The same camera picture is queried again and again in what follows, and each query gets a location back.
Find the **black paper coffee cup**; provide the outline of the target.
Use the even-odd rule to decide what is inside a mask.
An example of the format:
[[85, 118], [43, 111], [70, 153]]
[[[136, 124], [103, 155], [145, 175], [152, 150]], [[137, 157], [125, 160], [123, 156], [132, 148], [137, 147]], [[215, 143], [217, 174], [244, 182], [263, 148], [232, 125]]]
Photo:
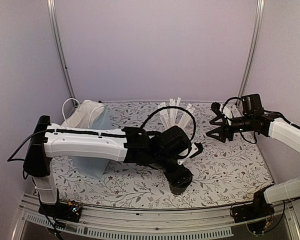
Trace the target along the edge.
[[182, 184], [180, 186], [170, 184], [169, 189], [170, 189], [170, 192], [173, 195], [179, 196], [179, 195], [181, 195], [182, 193], [184, 193], [186, 191], [186, 189], [188, 188], [189, 185], [190, 184], [188, 184], [188, 183], [187, 184]]

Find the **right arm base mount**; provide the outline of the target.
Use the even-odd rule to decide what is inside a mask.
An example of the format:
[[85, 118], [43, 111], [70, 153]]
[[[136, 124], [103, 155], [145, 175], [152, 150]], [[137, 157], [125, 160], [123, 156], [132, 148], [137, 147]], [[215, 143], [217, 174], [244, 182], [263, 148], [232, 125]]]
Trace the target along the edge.
[[230, 216], [235, 223], [245, 222], [247, 229], [254, 235], [264, 234], [272, 222], [275, 210], [271, 204], [245, 204], [231, 206]]

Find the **light blue paper bag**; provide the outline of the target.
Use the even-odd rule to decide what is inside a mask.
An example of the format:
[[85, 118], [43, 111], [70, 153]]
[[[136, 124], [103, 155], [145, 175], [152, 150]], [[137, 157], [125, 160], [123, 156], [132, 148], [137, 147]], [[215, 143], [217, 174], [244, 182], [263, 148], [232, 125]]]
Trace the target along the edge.
[[[64, 108], [69, 101], [76, 102], [77, 107], [69, 117], [66, 117]], [[79, 102], [75, 98], [68, 98], [64, 101], [61, 111], [62, 125], [65, 127], [91, 130], [111, 130], [114, 128], [108, 108], [101, 102], [89, 99]], [[82, 156], [71, 156], [70, 158], [80, 174], [97, 180], [102, 177], [109, 164], [109, 160], [105, 158]]]

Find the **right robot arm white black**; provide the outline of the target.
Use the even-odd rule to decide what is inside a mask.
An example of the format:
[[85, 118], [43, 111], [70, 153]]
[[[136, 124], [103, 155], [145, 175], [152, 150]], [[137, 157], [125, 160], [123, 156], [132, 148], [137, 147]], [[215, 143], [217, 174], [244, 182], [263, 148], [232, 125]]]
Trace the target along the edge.
[[[216, 128], [208, 131], [207, 137], [225, 143], [232, 141], [236, 133], [242, 135], [253, 132], [279, 141], [300, 154], [300, 126], [287, 120], [278, 111], [265, 110], [258, 93], [242, 96], [238, 100], [243, 109], [241, 117], [234, 117], [225, 103], [211, 104], [216, 116], [209, 123]], [[274, 203], [298, 198], [300, 177], [255, 192], [252, 203], [247, 206], [248, 213], [252, 218], [259, 218], [265, 212], [272, 214]]]

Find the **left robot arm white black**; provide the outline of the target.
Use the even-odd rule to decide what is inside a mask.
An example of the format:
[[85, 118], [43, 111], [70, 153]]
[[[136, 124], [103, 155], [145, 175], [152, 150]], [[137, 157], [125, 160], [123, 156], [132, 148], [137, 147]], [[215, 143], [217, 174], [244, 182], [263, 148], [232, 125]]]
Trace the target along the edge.
[[144, 124], [89, 130], [51, 123], [48, 115], [39, 118], [34, 132], [21, 145], [27, 146], [23, 171], [34, 181], [40, 207], [53, 217], [65, 211], [52, 174], [51, 161], [55, 157], [102, 158], [150, 167], [163, 172], [171, 192], [179, 195], [193, 179], [184, 162], [203, 151], [203, 146], [177, 125], [163, 132], [147, 131]]

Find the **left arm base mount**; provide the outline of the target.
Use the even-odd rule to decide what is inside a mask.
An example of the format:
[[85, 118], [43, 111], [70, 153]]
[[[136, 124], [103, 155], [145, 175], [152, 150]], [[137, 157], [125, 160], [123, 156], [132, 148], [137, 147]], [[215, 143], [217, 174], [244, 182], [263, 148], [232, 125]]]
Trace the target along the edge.
[[53, 219], [78, 223], [82, 214], [82, 205], [75, 201], [67, 203], [57, 201], [56, 204], [40, 202], [39, 213]]

